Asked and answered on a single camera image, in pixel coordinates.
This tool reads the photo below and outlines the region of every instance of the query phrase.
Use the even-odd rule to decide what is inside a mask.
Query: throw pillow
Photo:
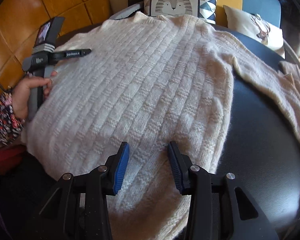
[[[190,14],[216,24],[217,0],[144,0],[144,13],[148,16]]]
[[[239,9],[223,6],[228,20],[228,28],[242,33],[284,57],[282,30],[263,20],[260,15],[252,15]]]

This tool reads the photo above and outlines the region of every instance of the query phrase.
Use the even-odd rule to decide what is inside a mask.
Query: deer print
[[[261,43],[263,45],[268,45],[268,37],[269,37],[269,32],[270,32],[270,26],[267,22],[261,19],[260,16],[256,17],[254,15],[250,15],[250,19],[252,22],[258,27],[260,33],[257,34],[257,37],[261,39]]]

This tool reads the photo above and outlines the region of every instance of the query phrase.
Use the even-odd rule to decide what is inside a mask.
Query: knitted texture
[[[29,124],[28,151],[59,179],[90,172],[130,144],[121,191],[108,197],[114,239],[173,239],[190,198],[176,190],[166,147],[215,172],[233,96],[231,47],[222,32],[185,15],[137,13],[108,20],[58,48],[91,48],[62,62],[48,100]]]

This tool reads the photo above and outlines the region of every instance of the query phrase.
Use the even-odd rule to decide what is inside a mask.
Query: multicolored sleeve
[[[24,120],[13,114],[11,94],[0,95],[0,148],[12,143],[21,133]]]

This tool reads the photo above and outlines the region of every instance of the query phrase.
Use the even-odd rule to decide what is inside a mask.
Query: black leather surface
[[[58,46],[95,27],[60,37]],[[238,32],[214,27],[231,32],[257,57],[279,70],[282,58],[266,46]],[[283,234],[300,216],[300,145],[278,107],[237,76],[230,128],[217,169],[220,175],[228,172],[242,180],[278,233]]]

